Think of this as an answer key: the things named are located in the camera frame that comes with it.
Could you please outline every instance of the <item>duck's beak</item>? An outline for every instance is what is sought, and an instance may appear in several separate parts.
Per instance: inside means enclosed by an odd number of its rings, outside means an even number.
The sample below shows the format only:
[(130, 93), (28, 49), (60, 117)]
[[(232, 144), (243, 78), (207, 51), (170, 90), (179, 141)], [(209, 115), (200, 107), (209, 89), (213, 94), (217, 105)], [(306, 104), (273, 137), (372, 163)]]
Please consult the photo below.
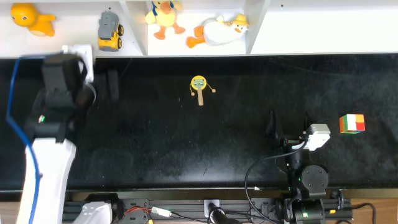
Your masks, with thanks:
[(170, 2), (169, 2), (169, 1), (163, 2), (163, 3), (160, 5), (160, 9), (161, 9), (164, 13), (169, 14), (169, 13), (172, 11), (172, 7), (171, 7), (171, 5), (170, 5)]

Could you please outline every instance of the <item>yellow hat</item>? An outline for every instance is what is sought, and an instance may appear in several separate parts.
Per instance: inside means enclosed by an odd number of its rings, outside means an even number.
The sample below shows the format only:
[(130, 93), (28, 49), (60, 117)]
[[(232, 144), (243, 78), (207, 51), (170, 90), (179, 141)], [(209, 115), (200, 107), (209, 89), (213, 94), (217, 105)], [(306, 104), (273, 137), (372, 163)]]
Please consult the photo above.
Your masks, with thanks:
[(237, 25), (241, 25), (241, 26), (248, 26), (249, 23), (246, 20), (246, 16), (243, 14), (238, 14), (238, 16), (236, 16), (236, 19), (234, 21), (232, 21), (232, 23), (235, 23)]

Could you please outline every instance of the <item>toy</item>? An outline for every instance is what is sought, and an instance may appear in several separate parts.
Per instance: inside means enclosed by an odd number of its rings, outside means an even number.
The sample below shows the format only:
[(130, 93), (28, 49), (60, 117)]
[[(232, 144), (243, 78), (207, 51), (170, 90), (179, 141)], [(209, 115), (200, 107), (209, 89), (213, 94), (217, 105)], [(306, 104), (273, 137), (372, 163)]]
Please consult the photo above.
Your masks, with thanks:
[(207, 19), (202, 26), (195, 28), (197, 38), (187, 38), (187, 45), (193, 48), (205, 42), (210, 46), (228, 44), (240, 39), (248, 30), (248, 26), (246, 16), (242, 14), (238, 14), (232, 22), (225, 22), (223, 16)]
[(36, 10), (32, 3), (15, 3), (11, 7), (12, 20), (19, 26), (27, 27), (29, 31), (37, 36), (54, 36), (54, 28), (51, 21), (54, 15), (43, 15)]
[(216, 92), (216, 89), (213, 89), (206, 81), (206, 78), (200, 75), (197, 75), (192, 78), (191, 84), (189, 85), (189, 89), (191, 90), (191, 96), (195, 96), (195, 93), (192, 92), (192, 88), (198, 92), (198, 103), (199, 106), (203, 106), (203, 94), (202, 90), (209, 86), (213, 93)]
[(119, 23), (118, 15), (110, 11), (103, 12), (98, 23), (99, 49), (107, 52), (117, 52), (122, 48), (122, 39), (120, 37), (124, 34), (124, 28)]
[(358, 134), (365, 131), (363, 114), (346, 114), (340, 118), (340, 133)]
[(145, 21), (148, 24), (157, 23), (160, 26), (160, 31), (155, 33), (154, 36), (159, 40), (166, 38), (166, 28), (173, 27), (176, 34), (182, 34), (185, 32), (183, 27), (178, 26), (176, 23), (177, 13), (175, 10), (182, 10), (182, 5), (178, 1), (153, 1), (152, 11), (149, 12)]

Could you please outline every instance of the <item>blue cable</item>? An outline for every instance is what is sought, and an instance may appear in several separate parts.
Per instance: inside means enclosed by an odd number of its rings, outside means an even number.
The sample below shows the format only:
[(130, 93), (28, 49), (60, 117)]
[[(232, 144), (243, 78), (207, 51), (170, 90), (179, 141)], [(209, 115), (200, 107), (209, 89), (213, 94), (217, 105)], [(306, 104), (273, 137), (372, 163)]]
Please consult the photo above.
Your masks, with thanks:
[(33, 165), (35, 167), (36, 183), (35, 183), (35, 192), (34, 192), (34, 197), (33, 197), (32, 210), (30, 211), (29, 224), (33, 224), (33, 219), (35, 217), (36, 206), (37, 206), (37, 198), (39, 196), (39, 187), (40, 187), (39, 165), (37, 163), (36, 154), (32, 148), (32, 143), (30, 142), (29, 138), (26, 136), (24, 131), (15, 122), (14, 118), (12, 118), (12, 116), (11, 116), (11, 107), (12, 107), (12, 98), (14, 96), (15, 79), (17, 77), (18, 66), (19, 66), (19, 62), (21, 61), (21, 59), (38, 59), (38, 58), (45, 58), (47, 56), (49, 56), (49, 55), (30, 55), (30, 56), (20, 57), (19, 59), (17, 59), (17, 61), (15, 62), (15, 65), (14, 65), (14, 70), (12, 71), (10, 94), (9, 94), (9, 98), (8, 98), (8, 106), (7, 106), (7, 114), (6, 114), (7, 123), (17, 133), (17, 135), (22, 140), (22, 142), (29, 148), (30, 154), (32, 155), (32, 158), (33, 158)]

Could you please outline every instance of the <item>white plush duck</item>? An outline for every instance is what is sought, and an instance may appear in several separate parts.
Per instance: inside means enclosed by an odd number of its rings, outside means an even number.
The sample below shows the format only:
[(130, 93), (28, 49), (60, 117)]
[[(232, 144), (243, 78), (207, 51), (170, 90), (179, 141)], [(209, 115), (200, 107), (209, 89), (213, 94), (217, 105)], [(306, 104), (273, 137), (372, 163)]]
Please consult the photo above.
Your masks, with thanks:
[(217, 19), (207, 19), (203, 26), (195, 28), (195, 37), (197, 38), (187, 38), (187, 45), (193, 48), (200, 43), (207, 43), (210, 46), (228, 44), (240, 39), (248, 27), (246, 16), (242, 14), (239, 14), (232, 22), (225, 22), (223, 16), (219, 16)]

